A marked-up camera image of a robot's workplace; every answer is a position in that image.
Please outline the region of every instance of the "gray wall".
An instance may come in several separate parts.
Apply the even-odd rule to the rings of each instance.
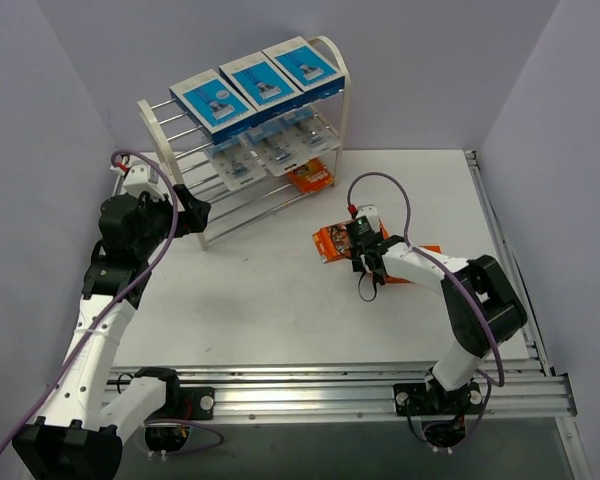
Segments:
[[[35,1],[1,0],[0,440],[66,351],[112,147]]]
[[[482,172],[600,479],[600,0],[562,0],[484,145]]]
[[[299,34],[347,60],[348,148],[476,148],[556,3],[39,0],[116,144],[137,148],[150,142],[136,101]]]

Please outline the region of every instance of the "shelf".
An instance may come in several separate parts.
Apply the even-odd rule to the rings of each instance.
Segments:
[[[340,51],[331,40],[327,37],[316,37],[309,40],[309,43],[315,47],[324,47],[345,76],[345,87],[341,91],[342,113],[338,128],[332,125],[317,110],[315,106],[317,102],[310,105],[314,115],[318,116],[339,140],[339,146],[335,148],[335,158],[328,165],[335,181],[337,165],[343,152],[351,79]],[[217,241],[225,235],[268,215],[279,212],[312,194],[302,194],[295,188],[289,188],[293,187],[293,184],[288,181],[286,175],[273,177],[267,169],[265,169],[267,171],[266,178],[238,191],[229,191],[206,157],[202,156],[201,152],[213,146],[213,143],[204,136],[202,128],[193,122],[175,99],[169,99],[155,105],[150,105],[146,100],[141,100],[138,102],[138,106],[140,117],[149,131],[158,160],[165,171],[171,175],[172,181],[187,185],[187,188],[196,197],[213,205],[210,226],[215,227],[220,219],[235,218],[233,224],[230,224],[225,230],[217,231],[214,228],[212,229],[214,231],[207,229],[205,233],[197,234],[203,250],[206,250],[211,242]]]

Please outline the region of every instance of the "orange box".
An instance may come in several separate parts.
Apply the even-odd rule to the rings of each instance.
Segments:
[[[333,185],[333,176],[319,158],[312,158],[307,164],[287,173],[287,177],[302,193],[317,192]]]
[[[328,227],[322,227],[313,234],[313,243],[315,243],[322,263],[330,263],[342,258],[351,258],[351,244],[349,243],[349,235],[347,234],[347,224],[353,220],[336,223]],[[380,230],[383,238],[389,238],[389,232],[380,222]],[[432,252],[442,253],[439,245],[422,245],[422,248],[431,250]],[[387,283],[411,283],[403,278],[394,278],[386,276],[384,278]]]

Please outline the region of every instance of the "blue product box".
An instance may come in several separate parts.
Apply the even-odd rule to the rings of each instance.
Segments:
[[[169,90],[216,145],[258,123],[256,110],[213,70],[177,83]]]
[[[305,103],[330,97],[344,88],[342,72],[302,37],[263,52],[304,92]]]
[[[221,65],[219,71],[258,111],[260,122],[303,104],[302,92],[262,52]]]

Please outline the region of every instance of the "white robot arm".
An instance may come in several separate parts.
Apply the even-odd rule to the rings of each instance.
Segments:
[[[450,281],[449,274],[459,280],[480,308],[500,345],[527,322],[526,312],[502,268],[487,255],[468,260],[428,251],[425,257],[422,251],[416,251],[417,247],[407,245],[403,237],[384,239],[374,206],[360,207],[352,214],[354,220],[347,225],[347,233],[354,271],[370,273],[374,284],[384,284],[386,276],[401,278],[444,297],[454,342],[430,373],[435,386],[445,394],[466,388],[492,350],[474,311]]]
[[[173,205],[157,183],[158,175],[149,165],[131,165],[123,182],[126,193],[107,199],[100,208],[102,239],[93,249],[84,276],[67,358],[87,334],[88,340],[34,414],[33,423],[24,425],[12,441],[35,478],[113,478],[124,443],[148,417],[184,418],[182,410],[187,406],[178,377],[165,368],[142,368],[128,388],[102,408],[118,345],[149,275],[95,328],[93,324],[114,297],[144,275],[149,257],[172,228]],[[202,232],[210,205],[196,200],[184,185],[174,185],[173,191],[184,207],[178,213],[175,237]]]

